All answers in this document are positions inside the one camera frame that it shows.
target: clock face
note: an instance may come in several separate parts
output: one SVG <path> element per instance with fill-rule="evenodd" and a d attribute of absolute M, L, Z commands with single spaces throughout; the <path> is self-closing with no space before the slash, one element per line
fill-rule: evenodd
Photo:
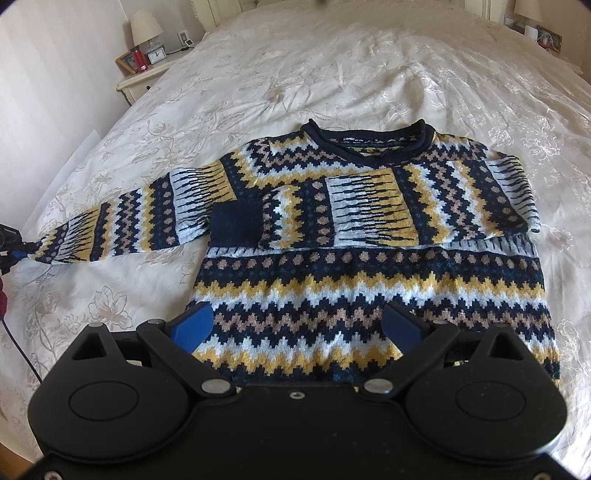
<path fill-rule="evenodd" d="M 164 52 L 164 47 L 160 47 L 157 50 L 151 51 L 148 53 L 148 59 L 150 63 L 153 65 L 157 61 L 164 60 L 166 58 L 166 54 Z"/>

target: red object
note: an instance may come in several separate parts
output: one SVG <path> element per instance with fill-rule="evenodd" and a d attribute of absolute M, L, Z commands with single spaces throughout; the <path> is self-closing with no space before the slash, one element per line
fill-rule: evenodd
<path fill-rule="evenodd" d="M 136 47 L 134 50 L 134 62 L 139 71 L 145 72 L 148 70 L 148 64 L 146 63 L 144 54 L 138 47 Z"/>
<path fill-rule="evenodd" d="M 2 279 L 0 278 L 0 318 L 4 318 L 6 314 L 6 305 L 8 304 L 8 299 L 4 292 L 2 291 Z"/>

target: bed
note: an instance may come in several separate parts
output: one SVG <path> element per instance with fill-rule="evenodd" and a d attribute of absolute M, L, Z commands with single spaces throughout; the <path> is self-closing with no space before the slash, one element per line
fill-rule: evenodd
<path fill-rule="evenodd" d="M 491 3 L 484 5 L 481 16 L 490 17 Z M 570 412 L 553 455 L 575 475 L 589 475 L 591 87 L 534 42 L 447 2 L 228 8 L 75 169 L 26 239 L 174 167 L 201 166 L 308 118 L 323 128 L 373 130 L 424 118 L 438 131 L 518 155 L 543 222 L 536 241 Z M 200 7 L 196 13 L 203 19 Z M 3 277 L 7 323 L 45 375 L 89 322 L 127 330 L 182 312 L 206 245 L 201 239 L 91 264 L 21 261 Z M 0 329 L 7 418 L 0 430 L 30 459 L 40 455 L 26 420 L 36 385 Z"/>

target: wall outlet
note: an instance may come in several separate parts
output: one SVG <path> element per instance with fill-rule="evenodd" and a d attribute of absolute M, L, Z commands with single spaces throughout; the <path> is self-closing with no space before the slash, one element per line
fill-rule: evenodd
<path fill-rule="evenodd" d="M 184 47 L 187 43 L 187 39 L 189 38 L 189 34 L 186 30 L 181 30 L 177 33 L 177 35 L 179 42 L 181 42 L 181 46 Z"/>

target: picture frame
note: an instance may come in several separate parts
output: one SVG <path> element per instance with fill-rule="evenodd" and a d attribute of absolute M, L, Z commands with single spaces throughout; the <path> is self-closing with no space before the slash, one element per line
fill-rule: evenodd
<path fill-rule="evenodd" d="M 121 67 L 121 69 L 126 74 L 133 75 L 139 72 L 134 61 L 134 53 L 131 50 L 128 50 L 126 53 L 116 59 L 115 63 L 119 65 L 119 67 Z"/>
<path fill-rule="evenodd" d="M 538 27 L 538 45 L 546 50 L 560 53 L 562 49 L 562 35 L 558 35 L 544 27 Z"/>

